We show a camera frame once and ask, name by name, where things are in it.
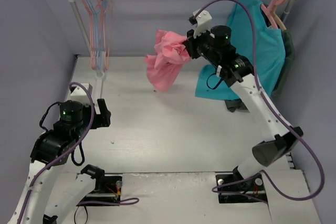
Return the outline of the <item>pink t shirt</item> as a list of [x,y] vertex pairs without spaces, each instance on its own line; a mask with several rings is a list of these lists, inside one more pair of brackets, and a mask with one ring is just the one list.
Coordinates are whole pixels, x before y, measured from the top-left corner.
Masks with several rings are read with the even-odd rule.
[[146,55],[146,76],[156,90],[167,92],[173,85],[183,66],[190,62],[183,42],[186,37],[173,31],[157,30],[155,35],[155,54]]

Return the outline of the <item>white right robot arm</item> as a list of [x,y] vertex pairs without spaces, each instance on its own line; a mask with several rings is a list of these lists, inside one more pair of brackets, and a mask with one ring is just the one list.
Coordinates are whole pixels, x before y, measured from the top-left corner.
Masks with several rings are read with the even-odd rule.
[[245,188],[252,176],[290,152],[303,131],[278,118],[280,113],[263,92],[251,62],[236,52],[230,36],[231,29],[224,25],[201,33],[191,29],[183,44],[191,58],[203,57],[215,68],[215,75],[239,96],[260,127],[261,142],[233,170],[233,184]]

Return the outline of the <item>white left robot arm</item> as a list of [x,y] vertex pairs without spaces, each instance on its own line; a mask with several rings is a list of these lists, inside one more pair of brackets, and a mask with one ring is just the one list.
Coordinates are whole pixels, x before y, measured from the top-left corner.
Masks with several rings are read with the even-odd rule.
[[104,99],[98,99],[100,113],[78,101],[60,104],[60,119],[35,142],[24,190],[9,223],[63,223],[69,213],[91,192],[105,186],[105,172],[86,165],[75,182],[57,200],[49,197],[68,157],[90,129],[108,127],[111,113]]

